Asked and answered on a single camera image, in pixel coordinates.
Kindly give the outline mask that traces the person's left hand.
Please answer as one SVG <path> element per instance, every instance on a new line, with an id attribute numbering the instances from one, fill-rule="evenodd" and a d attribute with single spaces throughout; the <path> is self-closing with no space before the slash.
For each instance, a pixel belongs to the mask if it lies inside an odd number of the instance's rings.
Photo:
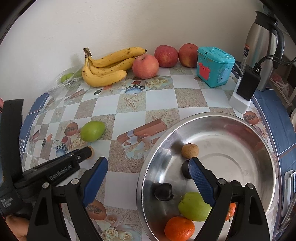
<path id="1" fill-rule="evenodd" d="M 10 215 L 6 218 L 6 224 L 19 241 L 27 240 L 27 234 L 30 224 L 29 220 L 22 217 Z"/>

